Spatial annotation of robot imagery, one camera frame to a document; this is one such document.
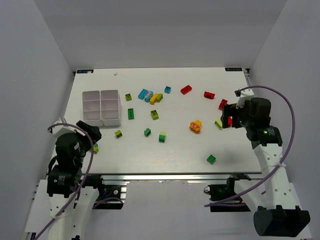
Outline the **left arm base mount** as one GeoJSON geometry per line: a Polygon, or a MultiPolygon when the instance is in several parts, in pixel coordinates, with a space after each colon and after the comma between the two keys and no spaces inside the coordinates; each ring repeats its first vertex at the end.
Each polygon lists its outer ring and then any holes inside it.
{"type": "Polygon", "coordinates": [[[118,184],[105,184],[102,175],[88,175],[82,189],[92,187],[98,191],[98,197],[93,204],[93,209],[97,210],[121,210],[123,201],[121,200],[122,186],[118,184]]]}

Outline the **lime rounded lego brick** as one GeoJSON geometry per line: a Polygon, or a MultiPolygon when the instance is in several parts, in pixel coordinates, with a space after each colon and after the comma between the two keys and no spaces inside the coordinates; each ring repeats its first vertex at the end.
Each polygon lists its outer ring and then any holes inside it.
{"type": "Polygon", "coordinates": [[[157,103],[159,103],[162,99],[163,99],[163,94],[162,93],[158,93],[157,96],[155,97],[155,101],[157,103]]]}

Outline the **dark green small lego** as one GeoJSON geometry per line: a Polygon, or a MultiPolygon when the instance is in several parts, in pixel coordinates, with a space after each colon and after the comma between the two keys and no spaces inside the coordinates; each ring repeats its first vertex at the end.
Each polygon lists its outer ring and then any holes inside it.
{"type": "Polygon", "coordinates": [[[151,129],[150,128],[146,128],[145,131],[144,131],[144,135],[146,137],[148,137],[150,134],[151,134],[151,129]]]}

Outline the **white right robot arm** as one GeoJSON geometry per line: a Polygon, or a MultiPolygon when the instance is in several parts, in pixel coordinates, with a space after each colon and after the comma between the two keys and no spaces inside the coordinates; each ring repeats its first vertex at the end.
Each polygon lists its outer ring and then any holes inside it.
{"type": "Polygon", "coordinates": [[[296,201],[289,184],[283,159],[283,141],[277,127],[270,124],[271,102],[253,97],[240,104],[226,104],[222,109],[222,126],[244,128],[258,159],[263,175],[265,198],[250,191],[244,196],[255,212],[254,228],[262,237],[297,237],[311,217],[296,201]]]}

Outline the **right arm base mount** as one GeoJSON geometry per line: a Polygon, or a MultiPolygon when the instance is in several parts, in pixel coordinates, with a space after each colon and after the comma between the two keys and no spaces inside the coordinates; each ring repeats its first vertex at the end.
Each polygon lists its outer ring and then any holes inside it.
{"type": "MultiPolygon", "coordinates": [[[[230,198],[236,195],[235,182],[240,180],[251,180],[250,177],[246,175],[237,175],[232,174],[227,178],[226,183],[224,184],[209,184],[203,189],[203,192],[206,195],[209,195],[209,200],[212,202],[218,202],[220,200],[230,198]]],[[[211,213],[231,213],[231,212],[250,212],[249,207],[243,202],[241,197],[232,199],[227,202],[223,202],[221,204],[211,206],[211,213]]]]}

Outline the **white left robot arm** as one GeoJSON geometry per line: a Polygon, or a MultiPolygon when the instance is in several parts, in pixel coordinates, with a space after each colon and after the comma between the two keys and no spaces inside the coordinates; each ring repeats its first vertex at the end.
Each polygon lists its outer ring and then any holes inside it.
{"type": "Polygon", "coordinates": [[[104,195],[101,176],[82,172],[83,161],[102,138],[99,127],[81,120],[76,124],[61,119],[48,127],[55,137],[55,156],[47,171],[46,193],[49,200],[49,222],[33,239],[48,233],[49,240],[82,240],[96,200],[104,195]]]}

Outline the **green yellow lego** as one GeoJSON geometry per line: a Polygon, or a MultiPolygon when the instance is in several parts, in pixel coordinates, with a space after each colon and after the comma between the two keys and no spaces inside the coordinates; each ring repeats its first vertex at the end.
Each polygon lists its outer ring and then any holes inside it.
{"type": "Polygon", "coordinates": [[[95,144],[93,145],[93,152],[94,152],[95,154],[97,154],[97,153],[99,152],[99,146],[98,146],[97,143],[95,143],[95,144]]]}

